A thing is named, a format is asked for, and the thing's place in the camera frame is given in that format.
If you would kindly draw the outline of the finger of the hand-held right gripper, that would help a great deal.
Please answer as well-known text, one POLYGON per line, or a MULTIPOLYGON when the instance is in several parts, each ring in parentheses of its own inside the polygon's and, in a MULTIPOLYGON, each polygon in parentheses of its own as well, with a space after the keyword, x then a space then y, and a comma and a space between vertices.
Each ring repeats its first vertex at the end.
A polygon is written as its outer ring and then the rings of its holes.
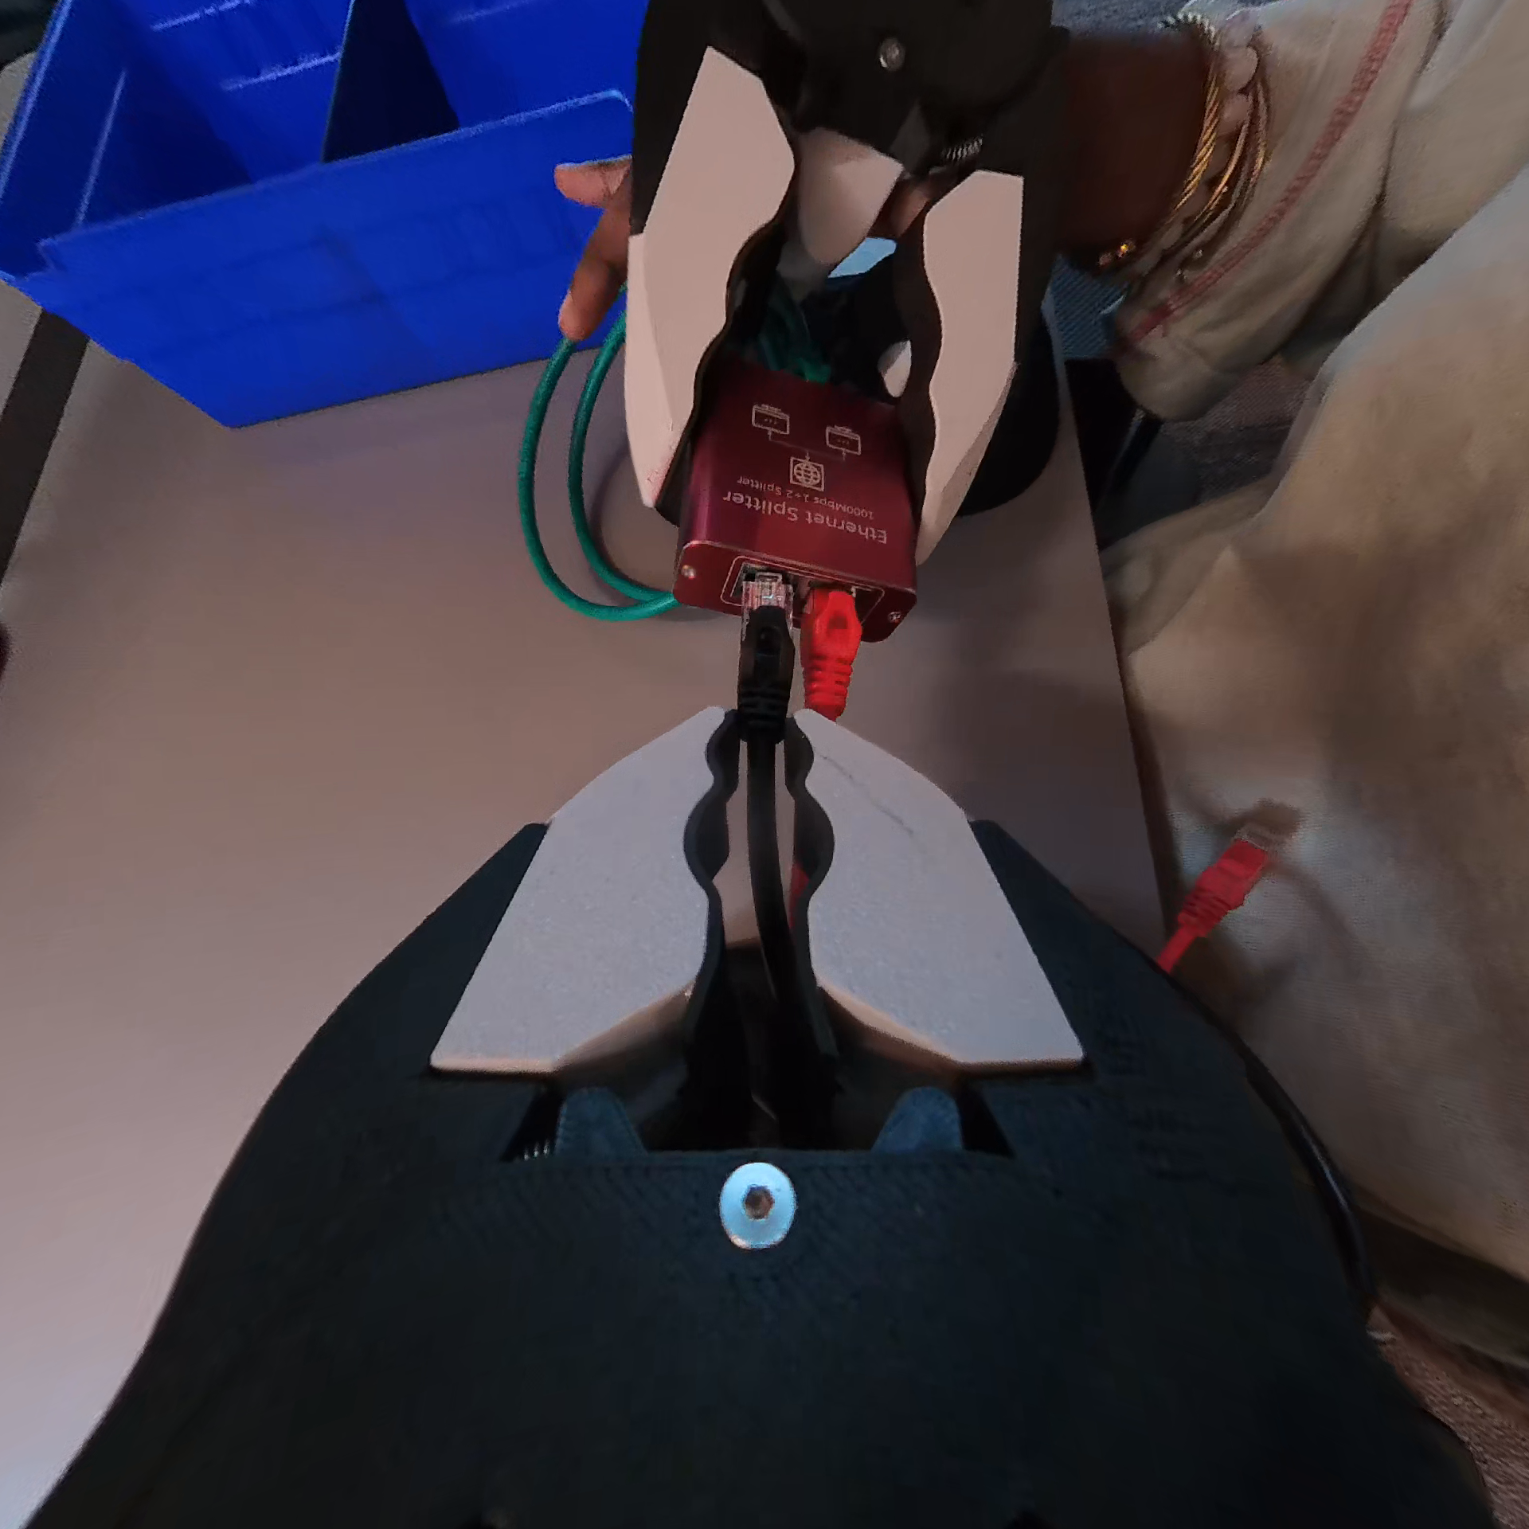
POLYGON ((659 508, 744 256, 781 218, 796 158, 766 83, 707 48, 642 228, 627 244, 624 410, 646 506, 659 508))
POLYGON ((1023 178, 976 169, 924 218, 923 271, 938 336, 924 383, 933 435, 919 563, 966 503, 1019 368, 1023 201, 1023 178))

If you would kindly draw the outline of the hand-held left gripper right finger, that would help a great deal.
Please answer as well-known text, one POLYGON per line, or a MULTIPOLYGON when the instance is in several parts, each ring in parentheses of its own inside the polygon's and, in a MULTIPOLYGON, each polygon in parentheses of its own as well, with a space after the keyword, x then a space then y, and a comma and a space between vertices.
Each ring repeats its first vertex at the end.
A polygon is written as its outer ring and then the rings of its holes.
POLYGON ((792 920, 817 990, 938 1068, 1078 1068, 1079 1035, 966 811, 839 721, 787 736, 792 920))

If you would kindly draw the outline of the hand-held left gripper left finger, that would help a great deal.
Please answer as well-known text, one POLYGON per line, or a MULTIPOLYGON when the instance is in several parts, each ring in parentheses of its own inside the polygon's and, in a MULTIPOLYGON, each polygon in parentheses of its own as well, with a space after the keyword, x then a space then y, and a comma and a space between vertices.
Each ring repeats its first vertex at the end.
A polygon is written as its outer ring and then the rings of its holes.
POLYGON ((434 1070, 594 1071, 677 1030, 724 930, 729 718, 701 710, 547 820, 434 1070))

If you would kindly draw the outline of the red ethernet splitter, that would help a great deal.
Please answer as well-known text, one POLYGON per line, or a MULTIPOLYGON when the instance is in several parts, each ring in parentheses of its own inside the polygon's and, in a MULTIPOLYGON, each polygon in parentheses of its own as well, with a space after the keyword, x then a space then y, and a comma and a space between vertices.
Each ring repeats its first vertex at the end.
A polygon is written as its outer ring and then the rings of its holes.
POLYGON ((737 616, 747 578, 774 573, 799 603, 811 586, 852 591, 866 641, 911 613, 916 518, 889 403, 722 354, 687 468, 679 603, 737 616))

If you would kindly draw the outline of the blue plastic bin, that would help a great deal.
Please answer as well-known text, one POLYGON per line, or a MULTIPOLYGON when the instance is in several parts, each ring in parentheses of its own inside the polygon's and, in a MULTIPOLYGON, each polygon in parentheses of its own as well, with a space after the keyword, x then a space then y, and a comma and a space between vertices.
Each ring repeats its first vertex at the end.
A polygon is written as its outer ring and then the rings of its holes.
POLYGON ((461 126, 321 161, 351 3, 57 3, 4 279, 227 426, 549 354, 629 153, 641 1, 407 1, 461 126))

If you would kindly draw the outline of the person's right forearm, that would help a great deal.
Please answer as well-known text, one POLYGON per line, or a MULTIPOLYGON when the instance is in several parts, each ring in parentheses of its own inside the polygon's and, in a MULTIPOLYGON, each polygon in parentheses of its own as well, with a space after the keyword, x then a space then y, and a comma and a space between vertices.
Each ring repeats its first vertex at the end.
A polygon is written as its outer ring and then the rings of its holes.
POLYGON ((1121 378, 1193 418, 1273 358, 1308 376, 1526 169, 1524 1, 1311 1, 1184 11, 1241 103, 1248 164, 1206 229, 1129 266, 1121 378))

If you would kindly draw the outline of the person's right hand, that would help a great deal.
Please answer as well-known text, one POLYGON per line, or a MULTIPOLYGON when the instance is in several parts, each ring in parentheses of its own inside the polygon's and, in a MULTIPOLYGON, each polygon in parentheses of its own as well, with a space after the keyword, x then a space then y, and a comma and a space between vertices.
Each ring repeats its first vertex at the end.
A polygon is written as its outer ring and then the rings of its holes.
MULTIPOLYGON (((1208 54, 1188 28, 1078 31, 1064 54, 1066 111, 1058 249, 1076 266, 1144 244, 1178 203, 1203 131, 1208 54)), ((601 219, 559 311, 584 341, 622 293, 632 203, 631 161, 556 169, 557 189, 601 219)))

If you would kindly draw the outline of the person's beige sweatshirt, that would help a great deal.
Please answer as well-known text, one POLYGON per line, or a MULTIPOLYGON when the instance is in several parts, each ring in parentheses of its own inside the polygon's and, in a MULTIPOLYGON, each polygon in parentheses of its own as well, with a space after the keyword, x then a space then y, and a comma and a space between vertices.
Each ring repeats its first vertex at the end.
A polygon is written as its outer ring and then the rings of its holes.
POLYGON ((1109 555, 1193 956, 1351 1180, 1383 1292, 1526 1385, 1526 173, 1329 353, 1276 468, 1109 555))

